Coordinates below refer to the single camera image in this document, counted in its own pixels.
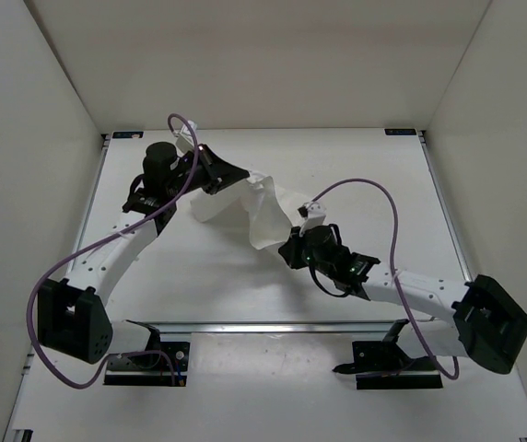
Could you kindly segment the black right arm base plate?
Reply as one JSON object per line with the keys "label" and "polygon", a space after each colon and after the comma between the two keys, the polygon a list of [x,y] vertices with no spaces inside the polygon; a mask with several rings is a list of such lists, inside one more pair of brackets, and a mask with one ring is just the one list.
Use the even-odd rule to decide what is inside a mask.
{"label": "black right arm base plate", "polygon": [[354,376],[358,390],[442,389],[441,375],[427,356],[410,357],[398,338],[409,320],[397,320],[379,341],[353,341],[353,361],[335,366],[338,375]]}

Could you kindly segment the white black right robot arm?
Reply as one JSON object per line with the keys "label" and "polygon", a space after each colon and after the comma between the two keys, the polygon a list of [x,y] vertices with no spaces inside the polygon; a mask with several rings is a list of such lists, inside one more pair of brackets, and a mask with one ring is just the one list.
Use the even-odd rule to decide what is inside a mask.
{"label": "white black right robot arm", "polygon": [[289,268],[308,270],[313,281],[331,280],[332,297],[391,303],[432,318],[397,320],[378,344],[379,371],[407,369],[440,355],[469,358],[507,375],[527,338],[527,313],[490,276],[462,283],[392,271],[343,245],[335,225],[306,232],[295,227],[278,253]]}

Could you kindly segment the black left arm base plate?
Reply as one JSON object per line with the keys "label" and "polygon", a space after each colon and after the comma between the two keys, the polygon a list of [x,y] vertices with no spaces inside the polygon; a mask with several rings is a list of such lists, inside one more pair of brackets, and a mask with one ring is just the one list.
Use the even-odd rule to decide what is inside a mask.
{"label": "black left arm base plate", "polygon": [[185,387],[191,343],[167,337],[152,324],[123,320],[112,325],[103,384]]}

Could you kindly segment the white pleated skirt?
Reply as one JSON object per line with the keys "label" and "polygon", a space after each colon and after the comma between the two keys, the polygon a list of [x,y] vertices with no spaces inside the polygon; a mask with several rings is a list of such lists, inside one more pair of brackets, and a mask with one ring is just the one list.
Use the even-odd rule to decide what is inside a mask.
{"label": "white pleated skirt", "polygon": [[287,242],[292,227],[298,226],[298,209],[311,196],[275,184],[271,175],[251,171],[247,179],[214,195],[200,192],[191,200],[191,213],[201,223],[238,203],[249,219],[249,241],[256,250],[277,250]]}

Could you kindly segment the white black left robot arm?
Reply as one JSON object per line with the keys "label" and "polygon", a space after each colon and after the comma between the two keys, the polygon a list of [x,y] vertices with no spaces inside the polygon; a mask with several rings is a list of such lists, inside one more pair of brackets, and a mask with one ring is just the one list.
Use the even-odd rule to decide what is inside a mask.
{"label": "white black left robot arm", "polygon": [[178,198],[195,190],[215,195],[249,175],[207,145],[184,155],[168,142],[150,145],[143,171],[133,179],[121,216],[111,228],[114,239],[84,253],[61,280],[47,278],[41,284],[33,322],[39,348],[89,364],[107,354],[126,353],[139,366],[156,364],[161,355],[156,329],[139,321],[111,322],[106,312],[111,292],[173,218]]}

